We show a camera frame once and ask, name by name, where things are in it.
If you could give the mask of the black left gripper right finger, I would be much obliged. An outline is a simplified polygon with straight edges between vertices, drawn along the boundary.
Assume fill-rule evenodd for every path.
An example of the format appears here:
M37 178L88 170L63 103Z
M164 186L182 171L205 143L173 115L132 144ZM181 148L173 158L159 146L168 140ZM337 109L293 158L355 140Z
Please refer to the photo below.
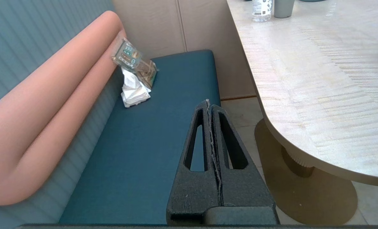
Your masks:
M211 106L218 197L224 207L275 207L275 201L228 113Z

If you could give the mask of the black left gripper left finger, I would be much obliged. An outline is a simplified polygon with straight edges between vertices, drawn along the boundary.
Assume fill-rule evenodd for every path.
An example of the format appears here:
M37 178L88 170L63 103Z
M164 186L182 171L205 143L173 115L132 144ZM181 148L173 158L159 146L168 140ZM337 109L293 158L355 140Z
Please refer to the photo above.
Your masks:
M198 127L202 127L204 171L192 171ZM207 210L221 206L221 178L215 152L209 100L194 110L167 203L169 225L200 225Z

